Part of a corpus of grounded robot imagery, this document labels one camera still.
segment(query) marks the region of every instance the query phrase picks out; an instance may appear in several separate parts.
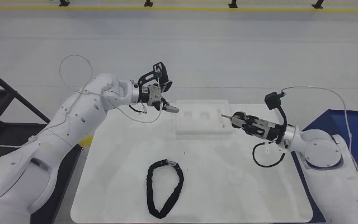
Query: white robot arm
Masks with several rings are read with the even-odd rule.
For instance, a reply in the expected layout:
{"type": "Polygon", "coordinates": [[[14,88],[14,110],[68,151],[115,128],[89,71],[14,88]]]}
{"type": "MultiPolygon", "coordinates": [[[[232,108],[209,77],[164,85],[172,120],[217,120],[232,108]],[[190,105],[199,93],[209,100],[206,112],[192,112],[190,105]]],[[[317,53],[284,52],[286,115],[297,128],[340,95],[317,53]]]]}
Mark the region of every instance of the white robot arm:
{"type": "MultiPolygon", "coordinates": [[[[234,128],[242,128],[247,134],[268,140],[268,143],[275,142],[279,147],[286,151],[296,151],[303,155],[306,162],[313,168],[326,169],[336,167],[341,162],[341,150],[334,138],[322,130],[307,130],[301,132],[298,126],[287,124],[286,115],[281,108],[280,98],[285,94],[273,92],[266,95],[265,103],[270,110],[278,109],[284,118],[282,125],[262,120],[258,117],[246,115],[244,112],[236,112],[233,116],[222,115],[230,119],[234,128]]],[[[280,160],[272,165],[261,165],[255,159],[255,149],[253,149],[253,159],[261,167],[273,167],[279,164],[280,160]]]]}
{"type": "Polygon", "coordinates": [[[161,97],[171,84],[166,68],[160,62],[138,83],[100,74],[72,95],[46,128],[23,147],[0,157],[1,223],[30,223],[30,214],[51,196],[62,159],[105,120],[109,110],[121,105],[146,103],[157,110],[177,113],[178,109],[161,97]],[[158,83],[144,86],[150,81],[158,83]]]}

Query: black stand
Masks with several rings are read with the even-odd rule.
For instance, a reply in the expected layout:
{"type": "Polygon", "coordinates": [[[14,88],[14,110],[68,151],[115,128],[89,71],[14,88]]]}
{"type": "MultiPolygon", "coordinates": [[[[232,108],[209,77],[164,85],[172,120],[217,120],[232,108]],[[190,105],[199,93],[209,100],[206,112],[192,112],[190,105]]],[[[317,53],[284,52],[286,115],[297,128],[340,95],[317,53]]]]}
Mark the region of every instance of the black stand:
{"type": "Polygon", "coordinates": [[[229,4],[229,8],[237,8],[236,0],[231,0],[231,3],[229,4]]]}
{"type": "Polygon", "coordinates": [[[32,112],[34,112],[37,116],[39,116],[44,122],[50,123],[50,119],[48,119],[43,113],[41,113],[36,107],[34,107],[30,102],[28,102],[25,98],[23,98],[16,90],[11,88],[4,80],[0,78],[0,86],[3,87],[3,90],[0,90],[0,116],[4,113],[6,108],[12,102],[13,99],[17,99],[22,104],[24,104],[27,108],[29,108],[32,112]]]}
{"type": "Polygon", "coordinates": [[[316,4],[313,4],[313,8],[323,8],[322,7],[323,0],[318,0],[316,4]]]}
{"type": "Polygon", "coordinates": [[[69,2],[66,2],[66,0],[60,0],[61,4],[59,6],[68,6],[69,2]]]}
{"type": "Polygon", "coordinates": [[[153,2],[151,2],[150,0],[146,0],[144,6],[151,7],[151,6],[153,6],[153,2]]]}

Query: white table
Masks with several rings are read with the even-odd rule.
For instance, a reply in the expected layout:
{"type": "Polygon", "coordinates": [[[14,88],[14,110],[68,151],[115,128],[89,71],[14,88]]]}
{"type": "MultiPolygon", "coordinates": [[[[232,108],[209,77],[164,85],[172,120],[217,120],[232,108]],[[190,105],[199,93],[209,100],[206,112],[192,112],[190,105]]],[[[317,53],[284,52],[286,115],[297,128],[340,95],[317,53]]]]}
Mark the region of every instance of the white table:
{"type": "MultiPolygon", "coordinates": [[[[266,105],[232,105],[232,112],[277,122],[266,105]]],[[[139,119],[151,120],[150,110],[139,119]]],[[[270,169],[252,159],[256,137],[236,130],[232,135],[175,135],[175,114],[162,113],[152,124],[133,122],[117,110],[96,130],[73,202],[77,223],[263,223],[308,222],[313,212],[290,154],[270,169]],[[149,166],[169,159],[180,164],[185,181],[168,216],[159,220],[147,208],[145,178],[149,166]]],[[[271,164],[276,146],[257,159],[271,164]]],[[[177,185],[173,168],[154,171],[154,202],[161,209],[177,185]]]]}

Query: white tray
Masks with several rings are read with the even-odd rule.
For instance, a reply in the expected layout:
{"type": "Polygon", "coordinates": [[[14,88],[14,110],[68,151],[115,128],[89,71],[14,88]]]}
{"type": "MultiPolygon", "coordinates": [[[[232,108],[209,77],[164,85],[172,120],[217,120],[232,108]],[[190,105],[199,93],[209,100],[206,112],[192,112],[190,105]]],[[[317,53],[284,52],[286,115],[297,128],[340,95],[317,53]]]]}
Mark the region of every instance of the white tray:
{"type": "Polygon", "coordinates": [[[180,100],[176,134],[232,134],[234,128],[221,114],[232,115],[227,100],[180,100]]]}

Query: gray floor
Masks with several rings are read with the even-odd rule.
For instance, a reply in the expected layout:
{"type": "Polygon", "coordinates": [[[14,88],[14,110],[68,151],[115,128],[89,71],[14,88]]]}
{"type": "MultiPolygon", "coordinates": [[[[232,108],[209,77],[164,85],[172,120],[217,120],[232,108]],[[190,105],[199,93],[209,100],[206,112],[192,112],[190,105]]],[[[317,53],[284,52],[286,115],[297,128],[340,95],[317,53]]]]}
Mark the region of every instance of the gray floor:
{"type": "MultiPolygon", "coordinates": [[[[179,99],[264,103],[286,86],[331,88],[358,109],[358,17],[337,13],[185,11],[1,11],[1,78],[52,117],[71,92],[58,75],[70,54],[88,58],[94,75],[137,79],[163,61],[179,99]]],[[[80,59],[66,61],[64,78],[78,88],[88,78],[80,59]]],[[[305,127],[339,99],[318,90],[283,98],[289,123],[305,127]]],[[[5,122],[40,122],[14,102],[5,122]]],[[[69,211],[88,149],[82,153],[57,223],[69,211]]]]}

